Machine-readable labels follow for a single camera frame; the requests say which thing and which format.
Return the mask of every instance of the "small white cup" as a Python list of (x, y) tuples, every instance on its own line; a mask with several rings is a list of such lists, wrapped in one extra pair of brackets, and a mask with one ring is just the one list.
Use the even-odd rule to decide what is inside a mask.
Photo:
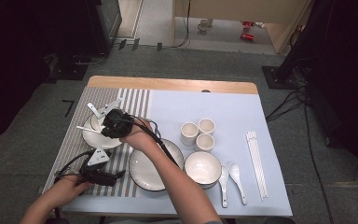
[(201, 20), (199, 24), (199, 30), (205, 32), (208, 30), (208, 20)]
[(202, 133), (196, 139), (194, 150), (210, 152), (214, 146), (214, 139), (210, 134)]
[(180, 140), (183, 144), (187, 146), (194, 145), (198, 135), (199, 127), (197, 127), (197, 124), (192, 122), (182, 124)]
[(214, 122), (211, 119), (201, 119), (199, 121), (199, 134), (208, 133), (210, 135), (214, 132)]

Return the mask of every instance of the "white ceramic spoon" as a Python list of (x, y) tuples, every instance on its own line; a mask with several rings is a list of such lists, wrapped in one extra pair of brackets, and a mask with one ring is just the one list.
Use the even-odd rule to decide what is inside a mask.
[(225, 164), (222, 164), (222, 175), (220, 175), (219, 184), (220, 187), (222, 187), (222, 197), (223, 197), (222, 206), (225, 208), (228, 207), (227, 193), (226, 193), (227, 181), (228, 181), (228, 167)]
[(243, 190), (241, 179), (240, 179), (240, 167), (236, 163), (232, 162), (229, 164), (228, 169), (229, 169), (229, 174), (231, 175), (232, 179), (240, 189), (242, 203), (247, 204), (248, 200), (246, 199), (245, 191)]

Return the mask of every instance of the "chopsticks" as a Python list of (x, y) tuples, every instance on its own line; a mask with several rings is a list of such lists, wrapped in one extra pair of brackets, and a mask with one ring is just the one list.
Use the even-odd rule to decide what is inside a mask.
[(267, 194), (266, 180), (264, 178), (263, 166), (260, 160), (260, 152), (258, 150), (257, 136), (255, 135), (255, 132), (248, 132), (246, 134), (246, 139), (248, 141), (252, 163), (255, 168), (255, 177), (257, 180), (258, 190), (260, 191), (261, 201), (263, 201), (269, 195)]

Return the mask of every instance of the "person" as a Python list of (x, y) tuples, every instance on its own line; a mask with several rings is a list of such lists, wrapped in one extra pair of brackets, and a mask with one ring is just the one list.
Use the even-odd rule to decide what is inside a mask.
[[(148, 122), (136, 122), (145, 124), (152, 130)], [(137, 125), (133, 125), (130, 134), (120, 138), (120, 141), (142, 151), (153, 162), (183, 223), (221, 223), (220, 217), (200, 185), (176, 166), (150, 135)], [(78, 194), (92, 186), (87, 182), (78, 185), (77, 181), (78, 177), (75, 175), (63, 177), (27, 209), (21, 224), (45, 223), (48, 214), (55, 207), (71, 202)]]

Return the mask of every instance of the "wooden table edge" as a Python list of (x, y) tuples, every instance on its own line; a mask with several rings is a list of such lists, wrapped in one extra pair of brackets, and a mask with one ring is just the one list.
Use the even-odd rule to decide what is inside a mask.
[(229, 82), (154, 77), (93, 76), (89, 79), (87, 87), (258, 94), (257, 86), (252, 82)]

